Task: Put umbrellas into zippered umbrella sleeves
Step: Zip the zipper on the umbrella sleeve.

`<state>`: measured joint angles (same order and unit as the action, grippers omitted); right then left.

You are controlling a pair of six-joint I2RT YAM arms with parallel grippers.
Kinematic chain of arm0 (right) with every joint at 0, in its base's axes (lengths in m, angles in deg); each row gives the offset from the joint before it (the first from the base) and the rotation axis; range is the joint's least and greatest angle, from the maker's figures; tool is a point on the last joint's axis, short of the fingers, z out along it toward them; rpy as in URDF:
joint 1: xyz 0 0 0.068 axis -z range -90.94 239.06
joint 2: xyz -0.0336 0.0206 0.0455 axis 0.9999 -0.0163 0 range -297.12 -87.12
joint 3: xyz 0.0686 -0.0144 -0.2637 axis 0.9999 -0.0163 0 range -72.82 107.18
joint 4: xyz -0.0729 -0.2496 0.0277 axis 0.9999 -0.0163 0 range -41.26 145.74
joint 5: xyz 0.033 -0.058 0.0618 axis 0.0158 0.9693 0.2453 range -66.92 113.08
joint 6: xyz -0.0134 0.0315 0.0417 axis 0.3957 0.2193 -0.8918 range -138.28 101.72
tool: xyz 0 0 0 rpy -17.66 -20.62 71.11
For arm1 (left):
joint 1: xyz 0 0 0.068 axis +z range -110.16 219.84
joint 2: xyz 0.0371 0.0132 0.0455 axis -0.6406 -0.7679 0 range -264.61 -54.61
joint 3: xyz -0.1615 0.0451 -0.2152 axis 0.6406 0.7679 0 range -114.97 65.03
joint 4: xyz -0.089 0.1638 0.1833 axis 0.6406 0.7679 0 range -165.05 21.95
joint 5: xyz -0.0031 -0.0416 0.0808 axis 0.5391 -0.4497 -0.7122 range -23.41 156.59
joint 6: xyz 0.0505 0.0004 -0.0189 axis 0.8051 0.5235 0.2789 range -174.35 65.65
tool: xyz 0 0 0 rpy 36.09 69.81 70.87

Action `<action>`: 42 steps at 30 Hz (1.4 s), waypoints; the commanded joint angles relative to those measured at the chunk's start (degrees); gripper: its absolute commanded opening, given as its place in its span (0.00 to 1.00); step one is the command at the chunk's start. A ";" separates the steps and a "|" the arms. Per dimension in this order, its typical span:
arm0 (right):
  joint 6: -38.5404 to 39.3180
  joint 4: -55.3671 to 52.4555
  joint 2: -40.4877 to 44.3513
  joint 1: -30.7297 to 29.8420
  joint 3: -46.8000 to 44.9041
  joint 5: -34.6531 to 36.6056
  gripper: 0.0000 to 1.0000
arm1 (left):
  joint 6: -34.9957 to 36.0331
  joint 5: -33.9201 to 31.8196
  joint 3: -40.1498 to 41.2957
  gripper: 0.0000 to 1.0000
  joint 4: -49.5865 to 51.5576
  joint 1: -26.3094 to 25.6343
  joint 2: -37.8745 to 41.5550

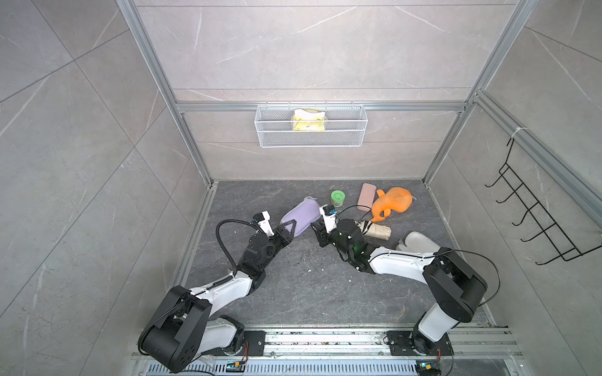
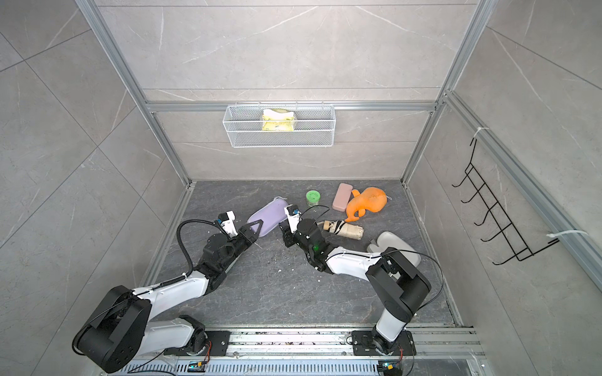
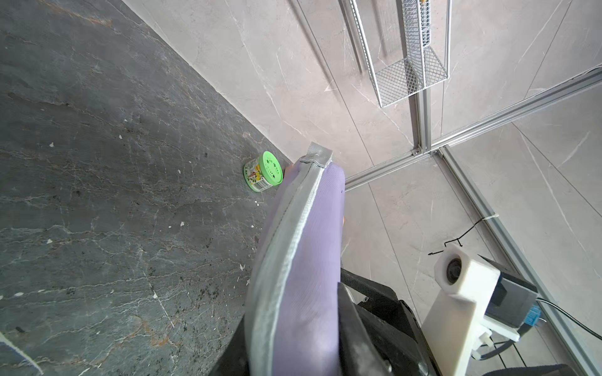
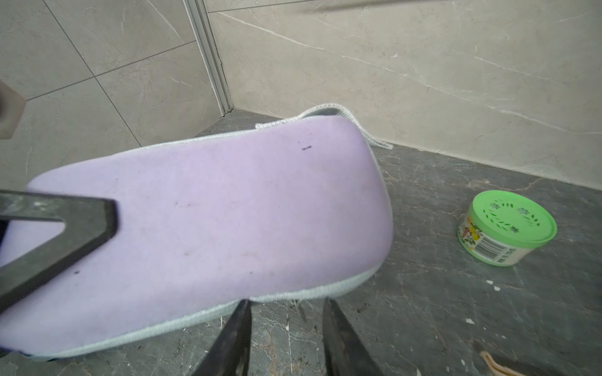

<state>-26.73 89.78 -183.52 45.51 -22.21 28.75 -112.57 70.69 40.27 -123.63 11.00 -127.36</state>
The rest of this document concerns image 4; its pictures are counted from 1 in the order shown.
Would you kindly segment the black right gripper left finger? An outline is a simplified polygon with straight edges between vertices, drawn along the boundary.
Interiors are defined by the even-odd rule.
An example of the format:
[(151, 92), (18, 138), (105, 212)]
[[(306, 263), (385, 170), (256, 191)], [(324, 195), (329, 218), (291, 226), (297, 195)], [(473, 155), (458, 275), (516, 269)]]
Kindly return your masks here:
[(245, 376), (249, 372), (252, 302), (239, 302), (193, 375)]

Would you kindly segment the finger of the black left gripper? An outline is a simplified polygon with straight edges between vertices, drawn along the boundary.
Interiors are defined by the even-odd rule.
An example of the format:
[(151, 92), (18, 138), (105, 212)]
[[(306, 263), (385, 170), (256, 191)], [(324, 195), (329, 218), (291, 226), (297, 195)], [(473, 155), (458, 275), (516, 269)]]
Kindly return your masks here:
[(15, 220), (61, 222), (64, 230), (1, 267), (1, 311), (5, 312), (90, 252), (118, 231), (115, 200), (1, 191), (1, 222)]

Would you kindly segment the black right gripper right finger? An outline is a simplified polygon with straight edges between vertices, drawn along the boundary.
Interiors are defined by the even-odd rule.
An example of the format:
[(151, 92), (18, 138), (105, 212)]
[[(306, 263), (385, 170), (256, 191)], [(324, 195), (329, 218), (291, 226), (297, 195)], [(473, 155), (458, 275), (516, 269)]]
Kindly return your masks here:
[(324, 301), (322, 332), (327, 375), (383, 376), (334, 299)]

